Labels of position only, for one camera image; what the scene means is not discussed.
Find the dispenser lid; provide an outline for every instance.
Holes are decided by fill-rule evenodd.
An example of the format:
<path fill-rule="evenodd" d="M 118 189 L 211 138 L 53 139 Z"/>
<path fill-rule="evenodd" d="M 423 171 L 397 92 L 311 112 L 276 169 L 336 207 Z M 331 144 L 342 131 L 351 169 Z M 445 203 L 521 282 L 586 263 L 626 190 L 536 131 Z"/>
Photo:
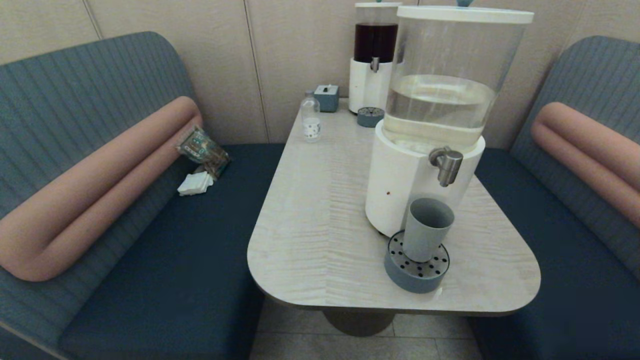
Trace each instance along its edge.
<path fill-rule="evenodd" d="M 357 8 L 397 8 L 402 3 L 356 3 Z"/>
<path fill-rule="evenodd" d="M 456 22 L 484 22 L 492 24 L 530 24 L 532 12 L 518 10 L 465 8 L 459 6 L 400 6 L 398 17 Z"/>

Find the pink bolster cushion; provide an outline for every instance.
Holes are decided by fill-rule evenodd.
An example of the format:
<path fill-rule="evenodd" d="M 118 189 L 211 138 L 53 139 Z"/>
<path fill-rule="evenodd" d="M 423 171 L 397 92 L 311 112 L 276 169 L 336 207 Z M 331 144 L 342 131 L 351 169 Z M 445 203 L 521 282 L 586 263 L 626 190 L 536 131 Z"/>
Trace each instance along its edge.
<path fill-rule="evenodd" d="M 195 124 L 197 105 L 179 97 L 33 194 L 0 220 L 0 266 L 27 281 L 64 272 L 179 157 Z"/>
<path fill-rule="evenodd" d="M 640 228 L 640 145 L 560 102 L 544 106 L 533 140 Z"/>

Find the tile floor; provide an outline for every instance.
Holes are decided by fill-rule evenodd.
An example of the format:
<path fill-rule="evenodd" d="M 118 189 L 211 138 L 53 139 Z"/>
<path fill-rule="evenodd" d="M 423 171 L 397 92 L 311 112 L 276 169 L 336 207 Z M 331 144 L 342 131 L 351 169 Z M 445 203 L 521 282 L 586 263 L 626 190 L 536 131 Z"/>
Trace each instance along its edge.
<path fill-rule="evenodd" d="M 420 359 L 482 360 L 464 318 L 396 315 L 383 332 L 347 336 L 320 311 L 285 307 L 265 300 L 252 360 Z"/>

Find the metal spigot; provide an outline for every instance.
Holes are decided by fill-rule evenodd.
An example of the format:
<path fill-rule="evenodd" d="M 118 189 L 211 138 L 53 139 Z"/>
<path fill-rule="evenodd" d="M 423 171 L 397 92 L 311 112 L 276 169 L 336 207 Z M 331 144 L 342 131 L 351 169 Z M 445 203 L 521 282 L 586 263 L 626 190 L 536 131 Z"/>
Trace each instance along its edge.
<path fill-rule="evenodd" d="M 458 170 L 462 164 L 464 156 L 458 151 L 451 150 L 450 147 L 439 147 L 433 149 L 429 154 L 429 161 L 435 167 L 440 169 L 438 173 L 438 180 L 440 186 L 446 188 L 456 180 L 458 176 Z"/>
<path fill-rule="evenodd" d="M 371 64 L 369 64 L 369 67 L 373 72 L 378 72 L 378 69 L 380 69 L 380 58 L 371 58 Z"/>

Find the gray cup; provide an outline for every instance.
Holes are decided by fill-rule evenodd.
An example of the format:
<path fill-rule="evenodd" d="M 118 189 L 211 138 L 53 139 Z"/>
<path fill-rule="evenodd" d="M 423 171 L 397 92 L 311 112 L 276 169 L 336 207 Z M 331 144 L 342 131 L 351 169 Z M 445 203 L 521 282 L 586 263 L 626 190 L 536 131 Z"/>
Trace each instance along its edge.
<path fill-rule="evenodd" d="M 453 210 L 444 202 L 425 197 L 414 200 L 406 216 L 404 253 L 417 263 L 431 260 L 453 220 Z"/>

